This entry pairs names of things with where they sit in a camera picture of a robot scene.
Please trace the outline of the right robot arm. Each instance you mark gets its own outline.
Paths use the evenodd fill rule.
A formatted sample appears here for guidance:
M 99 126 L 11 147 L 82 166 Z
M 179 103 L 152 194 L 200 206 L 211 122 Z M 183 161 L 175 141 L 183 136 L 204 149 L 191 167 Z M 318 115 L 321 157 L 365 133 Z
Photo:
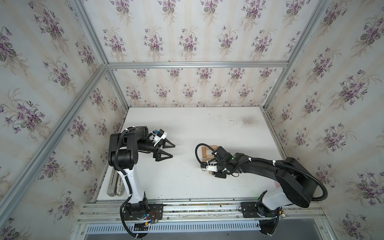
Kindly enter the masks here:
M 213 158 L 209 161 L 202 161 L 198 153 L 195 156 L 201 169 L 213 172 L 216 178 L 253 174 L 271 179 L 280 185 L 280 190 L 273 193 L 263 191 L 257 201 L 241 203 L 240 206 L 244 218 L 260 218 L 259 231 L 264 236 L 273 236 L 284 207 L 295 205 L 308 208 L 311 202 L 321 202 L 328 197 L 325 185 L 295 158 L 276 161 L 250 157 L 243 153 L 232 155 L 223 147 L 214 149 L 203 143 L 196 146 L 195 150 L 199 149 L 211 150 Z

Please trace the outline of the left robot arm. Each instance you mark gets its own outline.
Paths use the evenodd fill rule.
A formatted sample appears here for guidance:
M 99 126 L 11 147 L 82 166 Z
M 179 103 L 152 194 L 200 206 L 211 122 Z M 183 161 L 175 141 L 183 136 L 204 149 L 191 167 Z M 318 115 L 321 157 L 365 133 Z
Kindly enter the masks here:
M 173 158 L 173 155 L 164 151 L 175 148 L 175 144 L 167 139 L 168 133 L 164 130 L 150 132 L 148 127 L 128 127 L 121 133 L 110 136 L 108 164 L 118 173 L 128 194 L 121 204 L 119 214 L 125 231 L 136 240 L 146 237 L 146 233 L 134 233 L 128 227 L 127 221 L 146 220 L 139 224 L 139 230 L 160 220 L 160 210 L 155 210 L 148 203 L 146 193 L 140 184 L 135 165 L 139 160 L 139 153 L 153 154 L 156 162 Z

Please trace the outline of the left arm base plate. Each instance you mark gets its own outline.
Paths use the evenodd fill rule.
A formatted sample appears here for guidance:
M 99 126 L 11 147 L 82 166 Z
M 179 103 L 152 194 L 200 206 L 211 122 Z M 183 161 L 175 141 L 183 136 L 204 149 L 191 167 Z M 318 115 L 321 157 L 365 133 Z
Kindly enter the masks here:
M 146 221 L 149 223 L 157 223 L 163 218 L 163 204 L 131 204 L 128 203 L 122 209 L 122 217 L 124 221 Z

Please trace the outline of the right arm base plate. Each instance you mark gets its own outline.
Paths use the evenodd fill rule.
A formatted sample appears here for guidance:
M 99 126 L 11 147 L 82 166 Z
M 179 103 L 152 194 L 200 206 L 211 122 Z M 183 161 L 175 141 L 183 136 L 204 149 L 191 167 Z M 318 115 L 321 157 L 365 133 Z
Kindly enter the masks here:
M 276 218 L 282 213 L 282 208 L 270 210 L 262 203 L 242 202 L 238 207 L 244 218 Z

